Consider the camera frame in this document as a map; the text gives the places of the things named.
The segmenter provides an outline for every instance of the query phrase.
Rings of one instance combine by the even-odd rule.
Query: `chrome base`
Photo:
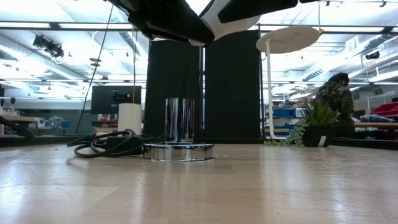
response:
[[[145,144],[145,159],[157,161],[204,161],[212,159],[214,144],[167,144],[164,142]]]

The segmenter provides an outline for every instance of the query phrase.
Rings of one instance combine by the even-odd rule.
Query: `wooden table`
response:
[[[214,160],[0,151],[2,224],[398,223],[398,152],[216,145]]]
[[[8,116],[8,115],[0,115],[2,116],[4,119],[7,119],[9,121],[23,121],[23,122],[29,122],[29,123],[33,123],[35,122],[35,118],[33,117],[26,117],[26,116]]]
[[[390,140],[395,140],[396,134],[395,131],[398,129],[398,123],[366,123],[366,122],[357,122],[355,123],[357,128],[381,128],[386,129],[388,138]]]

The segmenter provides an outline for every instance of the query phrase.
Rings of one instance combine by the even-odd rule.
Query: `white robot part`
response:
[[[252,27],[258,22],[261,16],[254,16],[247,19],[241,19],[238,21],[221,23],[218,18],[218,13],[229,3],[230,0],[215,0],[209,10],[201,17],[202,21],[209,27],[214,34],[214,40],[218,40],[221,37],[232,34],[235,32],[245,31]],[[194,46],[203,46],[203,43],[190,40],[190,43]]]

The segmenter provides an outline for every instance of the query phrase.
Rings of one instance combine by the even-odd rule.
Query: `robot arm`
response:
[[[161,37],[193,45],[208,45],[250,28],[263,14],[297,5],[297,0],[211,0],[197,16],[185,0],[109,1],[124,10],[129,21],[149,39]]]

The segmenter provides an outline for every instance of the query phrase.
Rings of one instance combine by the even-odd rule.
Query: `chrome stand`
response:
[[[202,161],[213,158],[213,144],[193,142],[195,102],[166,99],[165,142],[145,144],[144,158],[157,161]]]

